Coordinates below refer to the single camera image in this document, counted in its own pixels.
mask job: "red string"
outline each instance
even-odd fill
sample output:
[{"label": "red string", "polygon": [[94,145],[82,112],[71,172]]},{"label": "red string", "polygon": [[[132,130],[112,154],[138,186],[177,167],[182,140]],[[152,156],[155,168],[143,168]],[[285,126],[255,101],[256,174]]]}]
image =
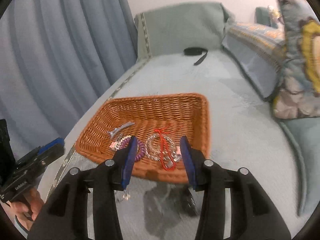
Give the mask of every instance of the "red string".
[{"label": "red string", "polygon": [[[177,164],[176,162],[173,160],[173,157],[171,155],[171,153],[169,152],[169,147],[168,147],[168,143],[167,143],[167,140],[164,138],[163,134],[164,133],[164,130],[166,130],[167,128],[163,128],[163,129],[155,129],[155,133],[158,133],[159,136],[160,136],[160,162],[161,162],[161,166],[162,168],[164,168],[164,170],[166,171],[173,171]],[[165,149],[167,150],[167,153],[169,155],[169,158],[170,160],[172,161],[173,163],[173,166],[171,168],[168,168],[165,164],[164,164],[164,161],[163,161],[163,150],[164,150],[164,147]]]}]

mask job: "curtain fold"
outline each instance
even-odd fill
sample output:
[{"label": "curtain fold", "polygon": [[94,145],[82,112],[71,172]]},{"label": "curtain fold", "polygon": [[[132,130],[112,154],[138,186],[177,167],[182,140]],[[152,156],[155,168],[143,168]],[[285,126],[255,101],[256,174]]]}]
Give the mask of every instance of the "curtain fold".
[{"label": "curtain fold", "polygon": [[65,137],[136,46],[127,0],[13,0],[0,19],[0,118],[17,157]]}]

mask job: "silver screw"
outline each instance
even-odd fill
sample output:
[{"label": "silver screw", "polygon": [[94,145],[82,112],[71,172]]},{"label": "silver screw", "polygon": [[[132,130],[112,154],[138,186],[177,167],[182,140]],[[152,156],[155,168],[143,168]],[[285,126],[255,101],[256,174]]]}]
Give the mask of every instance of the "silver screw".
[{"label": "silver screw", "polygon": [[249,173],[248,169],[246,168],[241,168],[240,169],[240,172],[243,174],[243,175],[247,175]]},{"label": "silver screw", "polygon": [[71,175],[76,175],[79,172],[79,170],[77,168],[72,168],[69,172]]},{"label": "silver screw", "polygon": [[207,167],[211,167],[213,166],[214,162],[212,160],[205,160],[204,161],[204,165]]},{"label": "silver screw", "polygon": [[115,164],[115,161],[114,160],[106,160],[104,164],[108,167],[111,167]]}]

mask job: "black strap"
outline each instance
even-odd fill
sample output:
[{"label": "black strap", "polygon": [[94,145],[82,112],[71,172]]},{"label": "black strap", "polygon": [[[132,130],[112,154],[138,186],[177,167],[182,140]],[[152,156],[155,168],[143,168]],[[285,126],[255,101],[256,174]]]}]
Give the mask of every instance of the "black strap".
[{"label": "black strap", "polygon": [[184,55],[186,56],[198,56],[198,55],[201,55],[203,52],[205,52],[205,54],[196,63],[193,64],[194,66],[200,65],[208,55],[207,49],[199,48],[199,47],[187,48],[183,52],[184,52]]}]

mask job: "woven wicker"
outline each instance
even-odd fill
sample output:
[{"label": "woven wicker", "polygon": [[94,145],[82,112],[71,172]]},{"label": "woven wicker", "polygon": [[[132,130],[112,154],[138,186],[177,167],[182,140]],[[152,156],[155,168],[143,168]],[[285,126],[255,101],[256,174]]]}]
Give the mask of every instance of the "woven wicker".
[{"label": "woven wicker", "polygon": [[[113,157],[114,152],[109,146],[121,132],[135,135],[145,142],[154,129],[167,127],[166,134],[177,145],[186,135],[191,146],[207,157],[210,150],[208,108],[207,99],[196,93],[112,99],[103,104],[82,131],[76,142],[76,151],[96,163],[102,163]],[[121,130],[110,140],[107,131],[129,121],[135,125]],[[174,171],[165,171],[159,161],[145,156],[134,164],[132,174],[149,180],[188,183],[183,161],[177,163]]]}]

